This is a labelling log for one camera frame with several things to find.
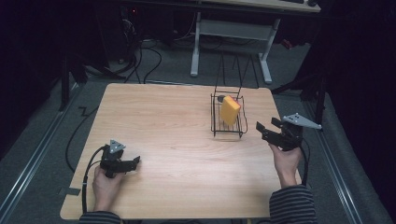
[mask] wooden table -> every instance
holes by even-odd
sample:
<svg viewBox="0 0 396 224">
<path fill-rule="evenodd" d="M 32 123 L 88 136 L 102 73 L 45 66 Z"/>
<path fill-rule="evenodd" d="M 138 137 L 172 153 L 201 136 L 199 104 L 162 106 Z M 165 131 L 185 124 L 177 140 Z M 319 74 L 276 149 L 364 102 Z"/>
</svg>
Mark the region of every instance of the wooden table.
<svg viewBox="0 0 396 224">
<path fill-rule="evenodd" d="M 141 156 L 136 172 L 123 178 L 113 205 L 121 218 L 269 217 L 270 196 L 280 186 L 272 152 L 255 127 L 259 121 L 279 132 L 270 124 L 272 117 L 279 118 L 272 94 L 268 89 L 242 89 L 247 133 L 242 138 L 218 133 L 214 137 L 214 89 L 108 85 L 70 188 L 81 189 L 93 152 L 114 139 L 126 145 L 124 161 Z M 94 204 L 93 170 L 88 211 Z M 81 214 L 81 195 L 67 195 L 61 217 L 79 219 Z"/>
</svg>

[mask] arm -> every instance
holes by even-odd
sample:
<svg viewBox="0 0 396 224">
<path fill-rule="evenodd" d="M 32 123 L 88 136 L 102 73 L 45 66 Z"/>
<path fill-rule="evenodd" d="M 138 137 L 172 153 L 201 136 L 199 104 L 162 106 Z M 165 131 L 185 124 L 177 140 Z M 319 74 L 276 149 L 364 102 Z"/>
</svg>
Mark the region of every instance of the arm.
<svg viewBox="0 0 396 224">
<path fill-rule="evenodd" d="M 299 148 L 282 151 L 269 144 L 274 153 L 274 163 L 281 189 L 270 199 L 272 223 L 318 223 L 312 193 L 306 186 L 298 185 L 295 178 L 302 157 Z"/>
<path fill-rule="evenodd" d="M 124 174 L 116 174 L 114 178 L 108 178 L 104 169 L 100 168 L 100 166 L 95 168 L 95 177 L 92 183 L 95 194 L 95 207 L 93 212 L 83 214 L 79 219 L 79 223 L 120 224 L 120 217 L 109 212 L 109 210 L 117 197 L 123 176 Z"/>
</svg>

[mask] metal rail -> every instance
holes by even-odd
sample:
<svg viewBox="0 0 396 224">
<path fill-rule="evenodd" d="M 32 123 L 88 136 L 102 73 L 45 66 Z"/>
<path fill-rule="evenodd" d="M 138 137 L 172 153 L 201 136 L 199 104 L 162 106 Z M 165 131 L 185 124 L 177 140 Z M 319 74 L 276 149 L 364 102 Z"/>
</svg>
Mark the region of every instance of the metal rail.
<svg viewBox="0 0 396 224">
<path fill-rule="evenodd" d="M 79 87 L 77 84 L 72 88 L 72 99 L 71 102 L 77 97 L 77 95 L 81 92 L 82 87 Z M 33 179 L 35 172 L 43 161 L 49 150 L 49 144 L 59 128 L 64 116 L 69 109 L 71 102 L 64 108 L 63 111 L 59 111 L 56 115 L 55 119 L 50 124 L 49 128 L 45 132 L 43 138 L 35 149 L 31 159 L 28 161 L 26 166 L 24 167 L 22 173 L 18 177 L 11 191 L 9 192 L 6 199 L 3 201 L 0 207 L 0 223 L 7 223 L 8 219 L 11 217 L 12 212 L 17 206 L 19 200 L 21 199 L 23 193 L 27 189 L 30 181 Z"/>
<path fill-rule="evenodd" d="M 312 105 L 307 102 L 303 102 L 303 106 L 309 116 L 313 118 L 315 116 L 315 112 Z M 341 175 L 340 170 L 338 169 L 337 163 L 334 159 L 334 156 L 332 155 L 332 150 L 327 143 L 323 131 L 315 130 L 315 133 L 321 144 L 321 148 L 323 149 L 323 157 L 325 159 L 327 167 L 329 168 L 329 173 L 332 177 L 332 182 L 334 183 L 335 190 L 337 191 L 338 196 L 340 197 L 341 204 L 344 206 L 344 209 L 346 211 L 346 216 L 349 219 L 349 223 L 363 223 L 358 208 L 353 202 L 353 198 L 349 191 L 347 183 Z"/>
</svg>

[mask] desk leg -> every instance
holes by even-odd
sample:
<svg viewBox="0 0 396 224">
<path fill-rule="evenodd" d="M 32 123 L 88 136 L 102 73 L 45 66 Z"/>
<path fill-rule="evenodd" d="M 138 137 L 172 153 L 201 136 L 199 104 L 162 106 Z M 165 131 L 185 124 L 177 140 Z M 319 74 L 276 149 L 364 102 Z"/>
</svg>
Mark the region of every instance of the desk leg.
<svg viewBox="0 0 396 224">
<path fill-rule="evenodd" d="M 279 23 L 280 23 L 280 19 L 276 19 L 274 24 L 273 24 L 273 27 L 271 29 L 270 36 L 268 38 L 267 46 L 265 48 L 265 51 L 264 51 L 264 53 L 260 53 L 259 54 L 260 65 L 262 66 L 262 74 L 264 75 L 264 82 L 266 84 L 271 84 L 272 83 L 270 70 L 268 69 L 267 57 L 268 57 L 268 54 L 270 52 L 271 46 L 272 46 L 272 44 L 274 42 L 274 38 L 275 38 L 277 27 L 279 26 Z"/>
<path fill-rule="evenodd" d="M 201 25 L 201 12 L 197 12 L 197 22 L 195 24 L 195 43 L 194 43 L 194 51 L 192 53 L 192 62 L 191 62 L 192 77 L 198 76 L 200 25 Z"/>
</svg>

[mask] person's right hand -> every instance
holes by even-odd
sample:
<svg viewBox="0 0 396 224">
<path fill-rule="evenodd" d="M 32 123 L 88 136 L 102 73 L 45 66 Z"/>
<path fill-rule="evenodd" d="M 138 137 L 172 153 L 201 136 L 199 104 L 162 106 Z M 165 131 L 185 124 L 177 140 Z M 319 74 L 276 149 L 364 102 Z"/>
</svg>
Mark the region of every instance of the person's right hand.
<svg viewBox="0 0 396 224">
<path fill-rule="evenodd" d="M 274 153 L 274 164 L 279 176 L 280 187 L 287 188 L 297 185 L 297 166 L 302 157 L 301 150 L 297 147 L 290 151 L 282 151 L 279 147 L 268 144 Z"/>
</svg>

